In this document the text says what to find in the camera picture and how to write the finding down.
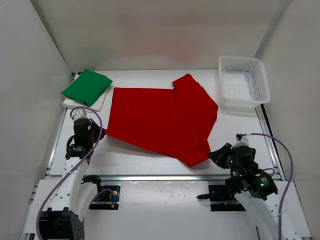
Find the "red t shirt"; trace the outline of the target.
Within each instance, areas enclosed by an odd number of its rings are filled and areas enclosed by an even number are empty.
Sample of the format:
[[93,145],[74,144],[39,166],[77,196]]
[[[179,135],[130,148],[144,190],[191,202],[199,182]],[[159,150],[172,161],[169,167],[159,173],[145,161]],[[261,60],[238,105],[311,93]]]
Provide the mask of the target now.
[[190,74],[172,85],[172,89],[114,88],[105,132],[193,167],[208,159],[218,105]]

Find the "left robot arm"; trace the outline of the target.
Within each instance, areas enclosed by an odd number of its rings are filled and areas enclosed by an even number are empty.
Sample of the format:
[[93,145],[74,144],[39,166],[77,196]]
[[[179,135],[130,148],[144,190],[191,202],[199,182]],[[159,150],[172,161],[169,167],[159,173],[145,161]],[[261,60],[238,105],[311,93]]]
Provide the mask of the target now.
[[73,120],[74,134],[66,144],[64,172],[49,192],[36,217],[36,234],[40,240],[83,240],[84,215],[93,200],[100,200],[105,188],[99,183],[89,187],[83,178],[104,130],[91,118]]

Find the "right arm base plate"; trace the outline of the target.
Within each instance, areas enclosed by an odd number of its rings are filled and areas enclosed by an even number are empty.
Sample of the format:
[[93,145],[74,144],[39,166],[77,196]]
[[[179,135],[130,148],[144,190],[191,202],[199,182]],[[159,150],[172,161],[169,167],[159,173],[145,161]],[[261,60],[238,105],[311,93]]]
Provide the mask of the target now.
[[211,212],[244,212],[245,208],[236,200],[235,194],[244,188],[226,179],[224,184],[210,184],[208,193],[200,194],[198,200],[209,200]]

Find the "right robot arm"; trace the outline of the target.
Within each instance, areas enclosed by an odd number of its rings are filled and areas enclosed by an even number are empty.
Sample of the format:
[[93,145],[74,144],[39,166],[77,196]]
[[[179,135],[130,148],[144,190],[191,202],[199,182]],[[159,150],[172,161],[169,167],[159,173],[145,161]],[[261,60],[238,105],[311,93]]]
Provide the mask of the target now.
[[281,210],[279,190],[269,173],[255,162],[256,150],[226,143],[208,154],[218,167],[230,170],[224,186],[209,195],[220,202],[237,200],[259,230],[262,240],[299,240],[289,217]]

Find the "green t shirt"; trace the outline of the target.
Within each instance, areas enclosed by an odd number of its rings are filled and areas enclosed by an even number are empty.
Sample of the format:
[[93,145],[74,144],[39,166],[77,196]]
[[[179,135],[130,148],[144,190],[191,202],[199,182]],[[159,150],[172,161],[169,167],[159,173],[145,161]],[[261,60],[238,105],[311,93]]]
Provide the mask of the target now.
[[112,83],[107,76],[86,69],[61,93],[70,100],[91,107]]

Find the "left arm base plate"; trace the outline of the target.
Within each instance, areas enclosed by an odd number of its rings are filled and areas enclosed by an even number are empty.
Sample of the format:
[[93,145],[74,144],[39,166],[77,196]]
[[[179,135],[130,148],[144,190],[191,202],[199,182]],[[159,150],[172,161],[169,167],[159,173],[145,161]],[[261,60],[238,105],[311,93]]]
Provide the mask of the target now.
[[102,181],[98,187],[99,195],[91,202],[90,210],[116,211],[120,205],[121,183]]

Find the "white t shirt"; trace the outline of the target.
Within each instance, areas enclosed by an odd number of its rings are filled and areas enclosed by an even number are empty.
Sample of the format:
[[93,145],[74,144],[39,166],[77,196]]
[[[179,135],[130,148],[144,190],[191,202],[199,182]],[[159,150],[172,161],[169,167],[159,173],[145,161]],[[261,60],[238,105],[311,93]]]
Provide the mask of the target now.
[[[89,108],[95,110],[96,112],[100,112],[105,98],[107,95],[107,90],[104,91],[104,93],[95,101],[95,103],[93,105],[91,105]],[[80,103],[78,101],[66,98],[63,102],[62,102],[62,106],[64,108],[68,108],[68,109],[73,109],[75,107],[85,107],[86,105],[84,103]]]

